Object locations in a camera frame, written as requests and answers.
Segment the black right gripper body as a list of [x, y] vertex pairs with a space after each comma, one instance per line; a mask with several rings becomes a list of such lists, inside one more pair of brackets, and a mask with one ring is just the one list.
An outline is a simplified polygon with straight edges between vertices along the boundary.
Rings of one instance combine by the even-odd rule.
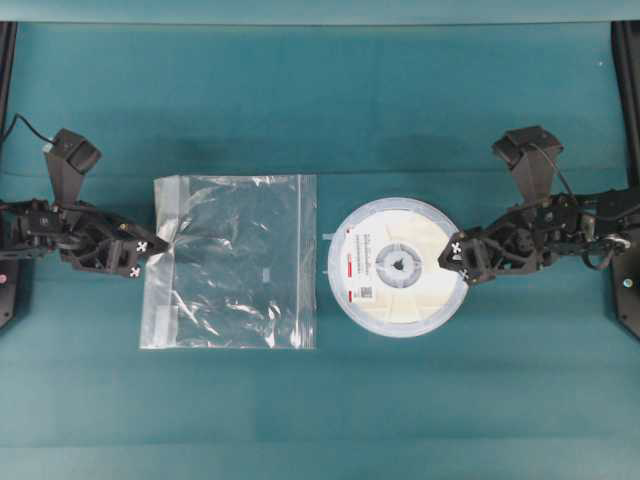
[[536, 273], [583, 245], [581, 214], [565, 195], [518, 205], [487, 227], [462, 233], [462, 276], [494, 280]]

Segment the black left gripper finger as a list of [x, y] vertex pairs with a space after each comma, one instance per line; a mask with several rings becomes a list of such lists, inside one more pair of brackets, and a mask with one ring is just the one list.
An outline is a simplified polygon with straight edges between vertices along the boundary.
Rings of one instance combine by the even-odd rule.
[[146, 263], [159, 255], [161, 255], [161, 252], [128, 252], [124, 256], [124, 277], [131, 279], [139, 278], [144, 271]]
[[121, 223], [119, 231], [131, 238], [137, 255], [157, 255], [165, 253], [169, 248], [165, 240], [138, 224]]

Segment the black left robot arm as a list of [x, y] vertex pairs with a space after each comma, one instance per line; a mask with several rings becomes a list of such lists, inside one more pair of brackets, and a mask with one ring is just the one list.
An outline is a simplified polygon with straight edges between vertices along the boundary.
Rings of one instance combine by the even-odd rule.
[[32, 260], [54, 251], [78, 271], [137, 278], [142, 261], [165, 253], [169, 244], [133, 221], [86, 202], [3, 202], [12, 217], [1, 241], [2, 260]]

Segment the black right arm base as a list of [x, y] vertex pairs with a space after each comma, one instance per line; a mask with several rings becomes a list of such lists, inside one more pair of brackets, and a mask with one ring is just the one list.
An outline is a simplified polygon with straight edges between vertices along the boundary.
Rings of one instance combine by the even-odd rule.
[[[623, 205], [639, 204], [639, 22], [614, 21], [611, 45], [627, 140], [628, 187]], [[633, 246], [612, 262], [612, 285], [617, 321], [639, 336], [639, 212], [630, 214]]]

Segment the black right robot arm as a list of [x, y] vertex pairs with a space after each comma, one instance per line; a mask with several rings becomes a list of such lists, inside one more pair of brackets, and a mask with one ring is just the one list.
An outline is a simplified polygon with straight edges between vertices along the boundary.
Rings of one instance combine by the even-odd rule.
[[470, 286], [506, 275], [529, 275], [563, 257], [606, 269], [636, 245], [639, 189], [554, 194], [522, 203], [486, 227], [454, 233], [438, 257], [441, 268]]

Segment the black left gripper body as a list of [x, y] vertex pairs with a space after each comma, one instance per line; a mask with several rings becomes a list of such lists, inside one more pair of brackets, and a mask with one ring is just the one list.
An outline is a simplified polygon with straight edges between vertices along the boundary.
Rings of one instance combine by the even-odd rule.
[[121, 223], [133, 223], [118, 214], [85, 202], [54, 204], [60, 231], [49, 238], [49, 250], [78, 271], [124, 273], [124, 256], [135, 252], [134, 243], [119, 231]]

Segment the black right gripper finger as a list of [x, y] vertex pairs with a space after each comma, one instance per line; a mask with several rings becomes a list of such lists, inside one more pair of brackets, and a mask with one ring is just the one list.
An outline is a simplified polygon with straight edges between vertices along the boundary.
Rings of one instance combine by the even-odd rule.
[[460, 275], [469, 286], [476, 286], [483, 282], [482, 270], [464, 268], [460, 271]]
[[479, 270], [483, 266], [483, 230], [475, 227], [454, 233], [438, 257], [438, 265], [446, 270]]

